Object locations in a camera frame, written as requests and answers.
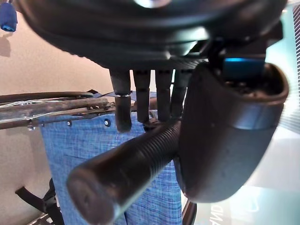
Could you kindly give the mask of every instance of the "beige wall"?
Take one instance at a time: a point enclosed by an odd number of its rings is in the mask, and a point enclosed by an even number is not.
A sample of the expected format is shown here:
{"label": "beige wall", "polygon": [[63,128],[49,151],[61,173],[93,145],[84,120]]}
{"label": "beige wall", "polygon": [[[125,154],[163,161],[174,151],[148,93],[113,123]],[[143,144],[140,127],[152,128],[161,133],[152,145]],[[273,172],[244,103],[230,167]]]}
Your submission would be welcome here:
{"label": "beige wall", "polygon": [[[107,69],[72,56],[38,37],[18,13],[13,34],[0,31],[0,95],[42,91],[112,91]],[[42,197],[50,178],[39,131],[0,131],[0,224],[24,225],[38,212],[15,191],[25,185]]]}

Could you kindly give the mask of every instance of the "blue cap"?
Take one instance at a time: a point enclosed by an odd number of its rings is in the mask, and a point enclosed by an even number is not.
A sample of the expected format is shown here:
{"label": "blue cap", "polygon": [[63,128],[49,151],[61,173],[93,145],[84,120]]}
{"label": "blue cap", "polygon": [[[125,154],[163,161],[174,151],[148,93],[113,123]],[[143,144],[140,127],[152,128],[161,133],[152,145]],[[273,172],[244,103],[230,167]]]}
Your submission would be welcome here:
{"label": "blue cap", "polygon": [[15,32],[17,27],[17,12],[10,3],[0,5],[0,28],[7,32]]}

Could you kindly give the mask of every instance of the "blue fabric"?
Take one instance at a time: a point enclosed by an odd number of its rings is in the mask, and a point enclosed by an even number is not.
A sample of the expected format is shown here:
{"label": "blue fabric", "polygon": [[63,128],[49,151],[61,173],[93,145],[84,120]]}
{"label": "blue fabric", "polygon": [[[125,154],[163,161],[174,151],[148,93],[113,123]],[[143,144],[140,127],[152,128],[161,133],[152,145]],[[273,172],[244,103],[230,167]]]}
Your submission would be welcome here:
{"label": "blue fabric", "polygon": [[[63,119],[43,118],[43,120]],[[111,126],[106,127],[104,120]],[[78,164],[104,153],[123,142],[144,133],[136,113],[132,113],[132,130],[119,134],[114,114],[103,115],[91,120],[46,124],[41,127],[45,149],[49,159],[56,193],[65,225],[87,225],[69,198],[66,180],[69,172]],[[122,215],[116,225],[181,225],[180,188],[176,181],[173,162],[158,175],[142,196]]]}

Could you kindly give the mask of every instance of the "black strap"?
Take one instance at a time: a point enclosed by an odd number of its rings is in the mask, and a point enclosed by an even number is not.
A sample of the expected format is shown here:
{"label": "black strap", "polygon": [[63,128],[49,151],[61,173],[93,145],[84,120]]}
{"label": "black strap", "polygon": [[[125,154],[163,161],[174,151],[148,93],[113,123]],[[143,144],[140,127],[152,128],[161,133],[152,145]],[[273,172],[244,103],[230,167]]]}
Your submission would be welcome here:
{"label": "black strap", "polygon": [[64,225],[62,214],[59,207],[57,207],[55,187],[52,179],[49,182],[49,187],[42,199],[32,194],[25,187],[20,188],[15,193],[29,205],[43,213],[47,213],[55,225]]}

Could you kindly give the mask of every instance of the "robotic hand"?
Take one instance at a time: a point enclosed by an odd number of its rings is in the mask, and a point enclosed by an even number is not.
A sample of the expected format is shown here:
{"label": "robotic hand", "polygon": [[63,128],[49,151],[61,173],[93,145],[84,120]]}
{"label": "robotic hand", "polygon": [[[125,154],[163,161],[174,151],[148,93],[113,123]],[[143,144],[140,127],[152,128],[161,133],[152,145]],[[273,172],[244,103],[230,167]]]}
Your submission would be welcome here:
{"label": "robotic hand", "polygon": [[[110,69],[120,132],[131,129],[132,69],[138,120],[155,128],[71,172],[70,196],[90,223],[113,222],[172,159],[195,203],[224,200],[247,181],[288,95],[284,74],[265,63],[267,47],[283,37],[286,2],[19,0],[42,38]],[[150,70],[155,122],[148,116]]]}

